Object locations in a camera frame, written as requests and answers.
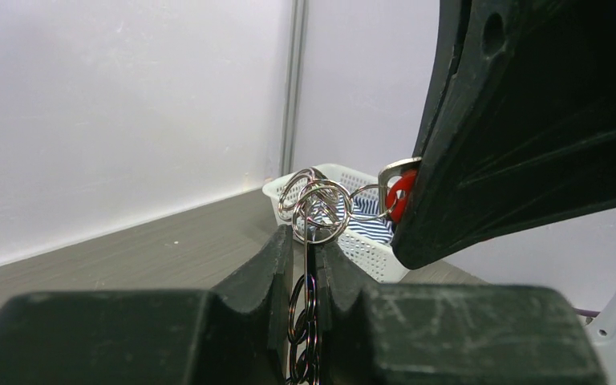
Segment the red headed key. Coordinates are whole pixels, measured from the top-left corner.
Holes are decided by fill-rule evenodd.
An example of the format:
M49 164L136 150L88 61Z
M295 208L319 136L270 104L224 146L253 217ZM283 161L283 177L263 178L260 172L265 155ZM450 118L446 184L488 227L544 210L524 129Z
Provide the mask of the red headed key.
M378 174L380 214L393 223L402 219L421 162L420 156L398 160Z

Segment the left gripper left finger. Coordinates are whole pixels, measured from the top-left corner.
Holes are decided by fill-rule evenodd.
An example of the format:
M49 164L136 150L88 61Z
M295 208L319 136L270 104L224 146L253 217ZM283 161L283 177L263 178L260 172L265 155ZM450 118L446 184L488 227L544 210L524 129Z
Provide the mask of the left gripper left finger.
M34 292L0 309L0 384L282 384L293 236L209 290Z

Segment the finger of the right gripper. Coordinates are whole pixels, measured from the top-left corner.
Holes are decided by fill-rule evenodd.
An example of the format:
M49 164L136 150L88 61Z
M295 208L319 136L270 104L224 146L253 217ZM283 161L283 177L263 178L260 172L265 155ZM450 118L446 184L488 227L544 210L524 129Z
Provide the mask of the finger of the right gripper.
M442 1L413 155L410 270L616 208L616 1Z

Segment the metal disc with keyrings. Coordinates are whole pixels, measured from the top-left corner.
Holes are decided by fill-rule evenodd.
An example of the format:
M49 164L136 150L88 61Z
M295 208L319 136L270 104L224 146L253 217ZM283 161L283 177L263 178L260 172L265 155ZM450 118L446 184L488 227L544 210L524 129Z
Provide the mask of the metal disc with keyrings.
M327 179L316 167L304 168L293 174L282 176L263 188L263 192L274 205L278 224L291 227L294 239L302 243L304 250L303 273L297 279L290 295L288 342L289 370L288 384L318 384L319 379L319 326L318 320L318 264L317 248L320 245L340 246L333 234L323 240L315 240L316 231L308 229L307 213L304 209L308 198L327 197L324 190L335 191L352 199L358 193L376 189L379 185L364 185L354 192L348 192L340 183Z

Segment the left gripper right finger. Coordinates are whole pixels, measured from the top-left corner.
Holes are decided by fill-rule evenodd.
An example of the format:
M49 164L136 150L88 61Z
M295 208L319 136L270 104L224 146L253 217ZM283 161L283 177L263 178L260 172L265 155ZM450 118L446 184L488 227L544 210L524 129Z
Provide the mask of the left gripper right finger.
M540 286L380 283L314 252L323 384L604 384L567 300Z

